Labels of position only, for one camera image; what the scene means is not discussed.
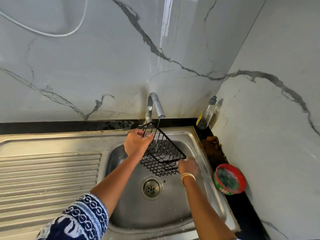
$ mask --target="blue and white shirt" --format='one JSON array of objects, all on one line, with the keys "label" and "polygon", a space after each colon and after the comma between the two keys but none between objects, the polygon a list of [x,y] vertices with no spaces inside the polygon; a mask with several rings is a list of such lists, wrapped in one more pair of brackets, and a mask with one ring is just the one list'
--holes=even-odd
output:
[{"label": "blue and white shirt", "polygon": [[93,194],[85,193],[42,228],[37,240],[100,240],[108,228],[108,212]]}]

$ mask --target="person's left arm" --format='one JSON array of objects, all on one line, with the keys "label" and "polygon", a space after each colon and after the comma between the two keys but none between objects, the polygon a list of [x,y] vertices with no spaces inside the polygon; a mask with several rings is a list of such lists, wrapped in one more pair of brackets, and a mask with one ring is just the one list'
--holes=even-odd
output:
[{"label": "person's left arm", "polygon": [[153,134],[148,137],[144,135],[139,129],[128,133],[124,142],[128,157],[90,193],[82,195],[58,218],[48,223],[38,234],[37,240],[101,239],[134,168],[153,140]]}]

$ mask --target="bracelet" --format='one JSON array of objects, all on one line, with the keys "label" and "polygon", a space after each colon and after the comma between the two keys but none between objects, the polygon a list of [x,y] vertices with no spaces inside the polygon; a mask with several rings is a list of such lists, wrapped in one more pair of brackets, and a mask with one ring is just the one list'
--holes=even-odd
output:
[{"label": "bracelet", "polygon": [[184,174],[181,175],[181,182],[182,182],[182,185],[183,185],[183,186],[184,186],[184,184],[183,184],[183,181],[182,181],[182,180],[183,180],[183,178],[186,177],[186,176],[191,176],[191,177],[193,177],[194,180],[196,180],[196,178],[193,176],[192,173],[185,172]]}]

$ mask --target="person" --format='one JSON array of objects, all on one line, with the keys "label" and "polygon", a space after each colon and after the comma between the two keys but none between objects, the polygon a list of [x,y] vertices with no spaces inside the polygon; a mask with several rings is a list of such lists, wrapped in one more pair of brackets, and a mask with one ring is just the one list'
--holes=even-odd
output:
[{"label": "person", "polygon": [[[140,129],[131,130],[124,141],[128,157],[89,193],[82,195],[60,216],[45,225],[37,240],[99,240],[135,166],[153,140]],[[195,181],[198,165],[193,158],[180,160],[178,170],[186,189],[190,211],[201,240],[234,240],[236,236],[220,219]]]}]

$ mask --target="sink drain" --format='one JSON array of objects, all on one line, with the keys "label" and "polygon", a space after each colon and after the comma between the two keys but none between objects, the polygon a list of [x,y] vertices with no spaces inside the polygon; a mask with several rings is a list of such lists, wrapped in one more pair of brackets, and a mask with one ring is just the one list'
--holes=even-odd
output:
[{"label": "sink drain", "polygon": [[142,181],[141,193],[147,200],[156,200],[162,190],[162,182],[156,177],[147,177]]}]

